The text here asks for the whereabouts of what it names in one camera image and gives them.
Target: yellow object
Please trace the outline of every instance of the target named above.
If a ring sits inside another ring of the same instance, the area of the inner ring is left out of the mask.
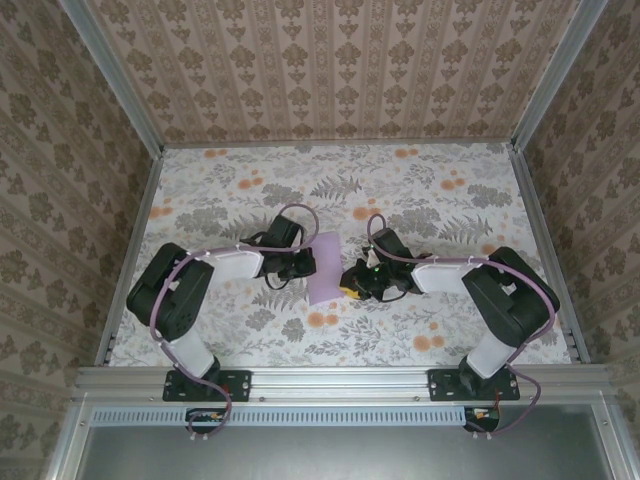
[[[346,293],[348,297],[355,298],[356,300],[360,300],[360,292],[351,290],[349,287],[340,287],[340,290]]]

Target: patterned wall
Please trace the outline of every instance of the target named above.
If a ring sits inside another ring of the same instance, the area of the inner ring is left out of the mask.
[[[611,0],[526,156],[590,353],[640,446],[640,2]]]
[[[57,2],[0,2],[0,478],[55,445],[149,166]]]
[[[511,135],[578,0],[89,0],[166,143]]]

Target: gray floor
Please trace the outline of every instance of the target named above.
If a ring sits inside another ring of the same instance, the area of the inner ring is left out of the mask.
[[[78,478],[611,479],[590,412],[540,407],[490,441],[460,427],[230,427],[206,442],[181,428],[98,428]]]

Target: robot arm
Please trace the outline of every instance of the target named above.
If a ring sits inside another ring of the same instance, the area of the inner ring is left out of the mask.
[[[217,383],[220,363],[209,351],[193,325],[210,285],[230,280],[277,274],[282,281],[315,273],[311,248],[298,252],[260,251],[260,248],[289,248],[302,227],[277,215],[266,232],[241,240],[253,247],[212,253],[188,263],[178,274],[162,300],[156,317],[156,330],[166,348],[191,375]],[[188,252],[167,243],[153,257],[127,297],[127,308],[145,326],[150,325],[153,306],[160,290],[175,266]]]
[[[494,376],[549,320],[549,310],[540,295],[503,270],[471,262],[461,265],[401,262],[385,255],[391,253],[397,257],[413,258],[393,230],[385,227],[373,234],[372,239],[375,245],[363,249],[367,262],[359,259],[356,266],[342,277],[341,288],[349,296],[385,301],[385,291],[396,287],[403,292],[402,296],[406,293],[448,292],[469,294],[473,299],[488,331],[463,358],[459,375],[455,376],[471,397],[487,391]],[[514,250],[500,247],[489,256],[489,260],[528,277],[558,311],[558,297]]]

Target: cable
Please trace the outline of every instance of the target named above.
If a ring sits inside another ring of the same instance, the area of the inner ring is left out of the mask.
[[[390,298],[389,300],[380,300],[380,303],[391,303],[391,302],[397,302],[398,300],[403,299],[404,297],[407,296],[407,291],[405,290],[404,292],[402,292],[400,295],[398,295],[397,297],[394,298]]]
[[[151,338],[153,338],[153,340],[155,342],[158,342],[158,345],[160,346],[162,351],[169,358],[169,360],[171,360],[171,363],[173,363],[174,368],[176,368],[178,371],[180,371],[189,380],[191,380],[193,382],[196,382],[196,383],[199,383],[201,385],[204,385],[206,387],[214,389],[216,392],[218,392],[220,395],[222,395],[222,397],[225,400],[225,403],[226,403],[226,407],[225,407],[226,414],[222,418],[220,424],[218,424],[218,426],[216,428],[214,428],[210,432],[211,435],[215,435],[220,430],[222,430],[222,428],[225,426],[225,424],[229,420],[229,417],[231,416],[231,409],[232,409],[231,397],[229,396],[229,394],[227,392],[225,392],[222,388],[220,388],[215,383],[209,382],[208,380],[204,380],[203,378],[196,377],[195,375],[192,375],[186,368],[184,368],[180,364],[180,361],[178,360],[178,358],[169,349],[169,342],[167,342],[164,338],[162,338],[162,335],[160,335],[160,333],[156,330],[156,323],[158,321],[158,312],[160,311],[160,306],[162,305],[162,301],[164,300],[164,297],[166,296],[167,291],[169,290],[169,286],[171,285],[171,283],[176,279],[176,277],[178,276],[180,271],[188,263],[190,263],[191,261],[195,260],[196,258],[209,256],[209,255],[219,255],[219,254],[222,254],[222,253],[232,253],[232,252],[237,252],[237,251],[241,251],[241,252],[258,252],[258,253],[260,253],[260,252],[296,252],[298,250],[302,250],[304,248],[309,247],[313,243],[315,238],[318,236],[318,232],[320,231],[320,219],[318,218],[318,214],[312,208],[310,208],[307,205],[304,205],[302,203],[291,203],[289,205],[286,205],[285,207],[283,207],[280,210],[280,212],[278,212],[278,215],[282,215],[283,212],[285,212],[286,210],[289,210],[290,208],[294,208],[294,207],[304,208],[309,213],[311,213],[311,215],[313,216],[313,220],[315,222],[315,230],[314,230],[313,234],[309,238],[307,238],[306,241],[302,242],[300,245],[297,245],[295,247],[287,247],[287,248],[252,247],[252,246],[249,246],[249,245],[246,245],[246,246],[245,245],[236,245],[236,246],[233,246],[233,247],[220,247],[220,248],[214,248],[214,249],[208,249],[208,250],[201,250],[201,251],[198,251],[198,252],[195,252],[195,253],[189,253],[185,258],[183,258],[173,268],[173,270],[171,271],[169,276],[165,279],[164,284],[162,285],[162,288],[160,288],[160,292],[158,293],[158,297],[156,298],[156,301],[153,304],[153,308],[151,310],[151,316],[149,318],[149,331],[151,333]]]
[[[503,433],[507,433],[509,430],[515,428],[516,425],[518,425],[520,422],[522,422],[522,420],[524,420],[525,417],[531,413],[531,411],[537,405],[538,400],[540,400],[540,396],[542,395],[542,385],[540,385],[540,383],[537,380],[533,379],[532,377],[530,377],[528,375],[525,375],[522,372],[519,372],[518,370],[513,368],[512,365],[507,364],[507,369],[511,373],[516,375],[517,377],[520,377],[523,380],[526,380],[527,382],[532,383],[536,387],[536,394],[531,399],[531,403],[529,403],[529,405],[527,405],[527,408],[524,409],[524,412],[522,412],[518,418],[516,418],[513,422],[511,422],[506,427],[502,427],[502,428],[500,428],[498,430],[495,430],[493,432],[487,432],[480,425],[478,425],[476,423],[473,423],[473,422],[470,422],[470,421],[467,420],[467,425],[475,428],[477,431],[479,431],[481,433],[486,433],[487,435],[490,435],[492,437],[495,436],[495,435],[502,435]]]
[[[189,413],[189,421],[187,422],[187,431],[191,434],[191,440],[195,439],[197,435],[197,433],[193,430],[193,422],[198,417],[210,417],[215,420],[215,415],[211,414],[211,412],[208,410],[195,410]],[[205,440],[208,438],[209,433],[214,433],[214,429],[212,429],[211,432],[207,432],[204,434]]]
[[[284,287],[286,287],[287,285],[289,285],[289,282],[291,281],[291,279],[287,279],[284,281],[284,283],[282,285],[280,285],[279,287],[274,287],[273,285],[271,285],[271,280],[269,280],[269,274],[266,274],[264,276],[264,283],[267,284],[267,287],[269,287],[271,290],[282,290]]]
[[[507,363],[506,363],[507,369],[509,369],[509,371],[511,373],[513,373],[514,375],[516,375],[516,376],[518,376],[518,377],[520,377],[520,378],[522,378],[524,380],[527,380],[528,382],[533,383],[536,386],[536,390],[537,390],[536,391],[536,395],[531,400],[531,403],[529,404],[529,406],[525,409],[524,412],[522,412],[522,414],[513,423],[507,425],[506,427],[503,427],[503,428],[501,428],[499,430],[496,430],[496,431],[492,432],[491,435],[499,435],[501,433],[508,432],[513,427],[515,427],[517,424],[519,424],[522,420],[524,420],[524,418],[531,412],[531,410],[533,410],[533,408],[538,403],[538,400],[540,399],[540,395],[542,393],[542,387],[540,386],[540,384],[537,381],[535,381],[533,378],[531,378],[531,377],[529,377],[529,376],[517,371],[514,367],[511,366],[511,362],[513,362],[518,357],[518,355],[520,355],[520,353],[522,353],[522,351],[527,347],[527,345],[529,343],[531,343],[532,341],[540,338],[541,336],[543,336],[544,334],[546,334],[547,332],[549,332],[553,328],[553,324],[555,323],[555,319],[556,319],[556,312],[555,312],[555,309],[553,308],[553,304],[551,303],[551,300],[549,299],[547,294],[544,292],[544,290],[542,290],[542,288],[540,288],[536,284],[536,282],[531,280],[529,277],[527,277],[526,275],[524,275],[523,273],[519,272],[518,270],[516,270],[514,268],[511,268],[511,267],[509,267],[507,265],[503,265],[502,263],[494,262],[492,260],[488,260],[488,259],[485,259],[485,258],[475,258],[475,257],[469,257],[469,258],[441,258],[441,257],[405,258],[405,257],[399,257],[397,255],[389,253],[386,250],[384,250],[383,248],[381,248],[380,245],[378,245],[378,243],[376,243],[376,241],[373,239],[373,234],[371,233],[371,225],[373,224],[373,221],[376,218],[379,218],[382,221],[382,228],[386,228],[387,227],[387,221],[381,214],[379,214],[379,213],[373,214],[371,217],[369,217],[369,221],[367,222],[367,238],[369,239],[369,243],[372,246],[374,246],[385,257],[390,258],[392,260],[397,260],[399,262],[405,262],[405,263],[431,263],[431,264],[434,264],[434,265],[437,264],[437,263],[444,263],[444,264],[449,264],[449,265],[451,265],[451,264],[457,265],[457,264],[461,264],[461,263],[462,264],[464,264],[464,263],[481,263],[483,265],[488,265],[490,267],[497,268],[498,270],[501,270],[503,272],[509,273],[509,274],[513,275],[514,277],[516,277],[517,279],[523,281],[534,292],[536,292],[538,294],[538,296],[544,302],[545,306],[547,307],[547,310],[549,311],[549,320],[547,321],[547,323],[538,332],[536,332],[533,335],[531,335],[507,359]],[[468,423],[469,423],[469,425],[471,425],[472,427],[478,429],[479,431],[484,431],[478,425],[476,425],[476,424],[474,424],[472,422],[468,422]]]

